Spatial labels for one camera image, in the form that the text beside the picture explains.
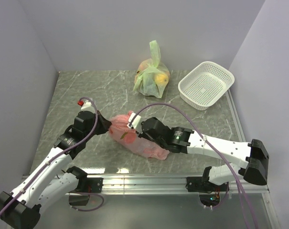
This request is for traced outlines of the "pink plastic bag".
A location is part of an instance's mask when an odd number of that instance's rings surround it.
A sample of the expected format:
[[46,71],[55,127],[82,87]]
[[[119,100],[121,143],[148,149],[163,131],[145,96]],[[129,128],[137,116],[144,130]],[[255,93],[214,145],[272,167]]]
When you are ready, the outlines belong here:
[[132,144],[126,144],[123,140],[120,139],[125,132],[136,133],[134,129],[129,129],[127,127],[128,118],[132,112],[133,111],[129,111],[127,114],[119,114],[110,119],[112,123],[108,131],[110,137],[136,155],[145,158],[165,160],[170,152],[161,148],[152,141],[149,141],[145,138],[139,138],[137,136]]

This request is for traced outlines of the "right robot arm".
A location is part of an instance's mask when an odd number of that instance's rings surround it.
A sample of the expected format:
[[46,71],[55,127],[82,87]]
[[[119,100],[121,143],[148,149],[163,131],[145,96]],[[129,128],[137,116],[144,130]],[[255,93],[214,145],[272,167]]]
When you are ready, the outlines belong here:
[[129,125],[140,138],[152,141],[171,153],[198,154],[223,160],[224,166],[205,168],[202,185],[206,190],[236,179],[257,186],[267,184],[269,154],[260,140],[234,142],[200,136],[188,128],[169,128],[156,117],[130,118]]

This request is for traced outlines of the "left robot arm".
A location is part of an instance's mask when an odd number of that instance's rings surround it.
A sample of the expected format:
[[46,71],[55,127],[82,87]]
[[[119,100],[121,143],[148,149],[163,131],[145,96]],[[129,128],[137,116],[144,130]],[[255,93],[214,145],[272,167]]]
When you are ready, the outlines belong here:
[[99,196],[103,179],[89,178],[76,166],[68,168],[58,180],[53,179],[93,136],[105,134],[110,126],[111,122],[100,112],[79,112],[32,174],[11,192],[0,193],[0,219],[14,229],[33,229],[41,214],[66,193]]

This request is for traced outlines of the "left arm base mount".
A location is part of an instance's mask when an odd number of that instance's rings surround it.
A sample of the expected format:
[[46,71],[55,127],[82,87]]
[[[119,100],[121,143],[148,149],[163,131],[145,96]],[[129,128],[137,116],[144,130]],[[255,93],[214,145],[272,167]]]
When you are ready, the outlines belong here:
[[76,189],[69,193],[68,202],[73,208],[77,207],[98,207],[103,203],[100,197],[103,178],[86,178],[79,182]]

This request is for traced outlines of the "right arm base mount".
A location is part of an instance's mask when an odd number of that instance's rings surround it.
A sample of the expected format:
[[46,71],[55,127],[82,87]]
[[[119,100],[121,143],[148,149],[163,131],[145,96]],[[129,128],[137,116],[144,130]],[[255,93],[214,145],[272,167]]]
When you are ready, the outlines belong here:
[[188,192],[198,193],[200,204],[204,208],[212,210],[226,199],[229,183],[218,186],[208,181],[202,181],[202,177],[187,177],[185,188]]

